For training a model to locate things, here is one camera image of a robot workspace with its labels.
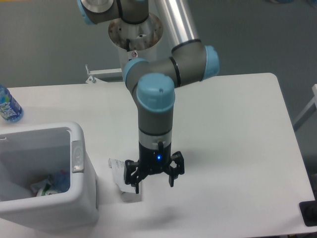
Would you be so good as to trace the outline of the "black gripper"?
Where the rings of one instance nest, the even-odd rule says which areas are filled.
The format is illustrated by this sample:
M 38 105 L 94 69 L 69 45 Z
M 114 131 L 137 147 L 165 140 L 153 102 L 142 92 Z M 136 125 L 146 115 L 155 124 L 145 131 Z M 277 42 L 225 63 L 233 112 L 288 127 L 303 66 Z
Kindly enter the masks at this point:
M 139 183 L 148 175 L 165 173 L 169 175 L 170 187 L 174 187 L 174 181 L 185 173 L 184 157 L 180 151 L 171 156 L 171 143 L 162 150 L 149 149 L 139 143 L 139 160 L 124 163 L 124 182 L 134 187 L 135 193 L 139 193 Z

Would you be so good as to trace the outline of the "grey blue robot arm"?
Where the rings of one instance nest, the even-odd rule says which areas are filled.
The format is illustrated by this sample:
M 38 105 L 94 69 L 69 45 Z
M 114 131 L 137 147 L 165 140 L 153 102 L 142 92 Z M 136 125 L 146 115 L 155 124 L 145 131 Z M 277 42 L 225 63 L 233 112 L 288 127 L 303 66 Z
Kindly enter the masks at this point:
M 158 29 L 150 18 L 146 0 L 80 0 L 78 7 L 88 24 L 118 20 L 119 47 L 126 52 L 155 45 Z M 219 57 L 212 46 L 202 44 L 185 0 L 155 2 L 171 42 L 171 56 L 150 62 L 141 57 L 128 60 L 123 82 L 138 109 L 139 159 L 126 160 L 124 181 L 134 188 L 149 175 L 166 173 L 173 185 L 184 174 L 181 152 L 171 152 L 175 89 L 216 76 Z

